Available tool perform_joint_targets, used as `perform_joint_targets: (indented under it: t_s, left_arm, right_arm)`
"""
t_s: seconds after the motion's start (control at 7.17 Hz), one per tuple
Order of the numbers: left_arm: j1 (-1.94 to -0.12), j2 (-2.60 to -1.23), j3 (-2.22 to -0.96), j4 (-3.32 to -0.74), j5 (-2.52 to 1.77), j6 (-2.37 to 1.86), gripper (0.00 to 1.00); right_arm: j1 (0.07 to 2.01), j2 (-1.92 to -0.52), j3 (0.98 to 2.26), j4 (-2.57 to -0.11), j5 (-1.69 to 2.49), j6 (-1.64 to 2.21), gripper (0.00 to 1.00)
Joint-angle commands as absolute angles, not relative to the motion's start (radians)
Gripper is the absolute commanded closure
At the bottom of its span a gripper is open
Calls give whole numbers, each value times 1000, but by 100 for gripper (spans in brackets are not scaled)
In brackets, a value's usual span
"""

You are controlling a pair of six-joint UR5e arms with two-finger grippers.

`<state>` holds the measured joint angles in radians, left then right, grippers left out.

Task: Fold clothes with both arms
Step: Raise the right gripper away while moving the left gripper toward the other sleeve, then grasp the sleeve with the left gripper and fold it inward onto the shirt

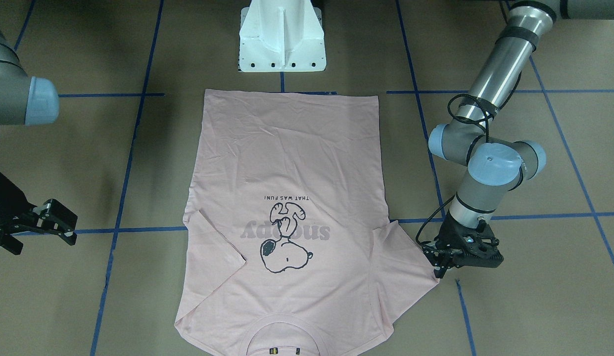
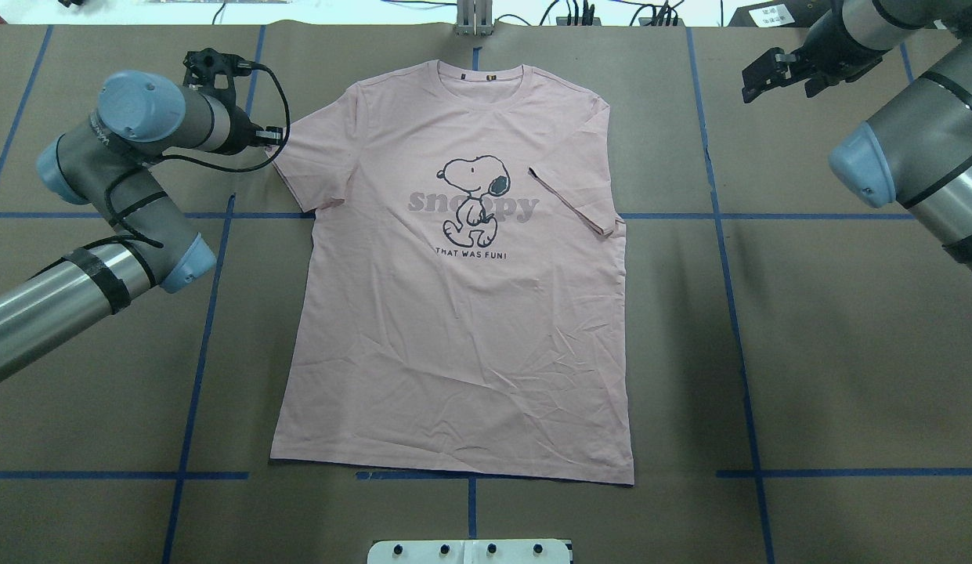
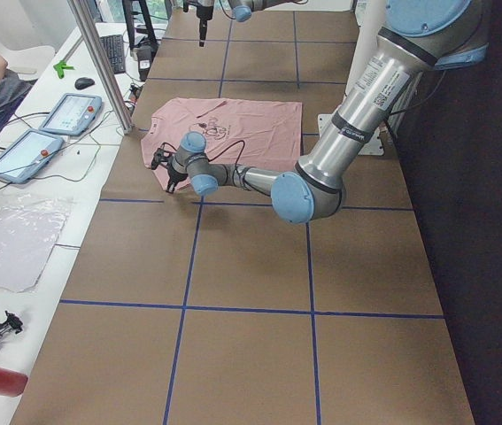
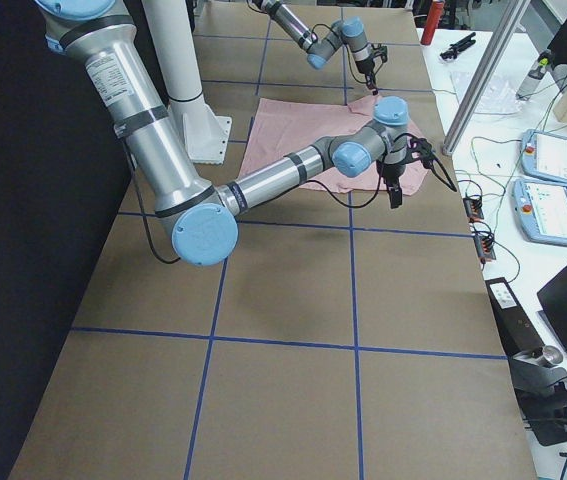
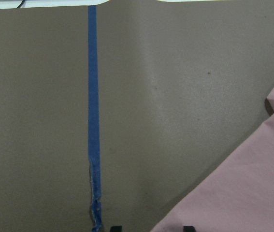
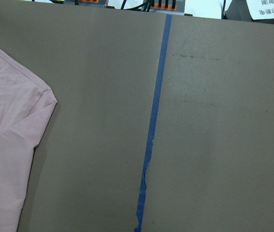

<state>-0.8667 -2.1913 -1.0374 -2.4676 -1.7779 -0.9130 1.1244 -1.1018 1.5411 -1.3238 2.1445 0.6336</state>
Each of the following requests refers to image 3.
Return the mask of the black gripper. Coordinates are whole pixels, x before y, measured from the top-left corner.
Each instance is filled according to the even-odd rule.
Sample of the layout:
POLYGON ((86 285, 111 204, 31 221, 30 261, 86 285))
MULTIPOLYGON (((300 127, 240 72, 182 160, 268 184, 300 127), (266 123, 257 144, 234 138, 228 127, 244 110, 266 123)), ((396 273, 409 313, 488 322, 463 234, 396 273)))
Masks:
POLYGON ((182 166, 177 166, 174 159, 168 161, 166 169, 168 174, 166 193, 174 193, 178 183, 185 181, 185 170, 182 166))
POLYGON ((212 20, 214 11, 214 1, 213 0, 196 0, 197 17, 199 18, 199 47, 205 46, 206 35, 207 35, 207 25, 210 20, 212 20))

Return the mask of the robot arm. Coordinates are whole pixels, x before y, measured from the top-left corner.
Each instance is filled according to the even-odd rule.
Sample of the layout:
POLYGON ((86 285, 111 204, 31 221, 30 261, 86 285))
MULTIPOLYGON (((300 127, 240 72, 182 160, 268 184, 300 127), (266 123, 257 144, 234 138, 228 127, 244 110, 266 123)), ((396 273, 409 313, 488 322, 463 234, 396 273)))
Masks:
POLYGON ((291 171, 213 164, 198 132, 188 132, 177 151, 162 158, 168 173, 166 192, 189 181, 200 196, 220 186, 254 190, 270 197, 279 217, 306 223, 337 212, 345 199, 343 175, 391 114, 394 104, 418 74, 482 61, 488 47, 489 1, 398 1, 384 6, 376 51, 368 60, 319 141, 291 171))
MULTIPOLYGON (((290 0, 279 0, 279 1, 269 1, 269 0, 236 0, 228 1, 229 8, 231 10, 231 15, 228 17, 234 19, 237 22, 245 22, 248 20, 254 12, 264 11, 265 9, 273 8, 281 4, 301 4, 302 1, 290 1, 290 0)), ((184 1, 182 3, 183 11, 188 12, 189 7, 194 6, 196 8, 196 15, 199 19, 199 39, 198 44, 200 47, 205 46, 205 41, 207 37, 208 22, 212 20, 212 16, 215 10, 215 2, 200 0, 200 1, 184 1)))

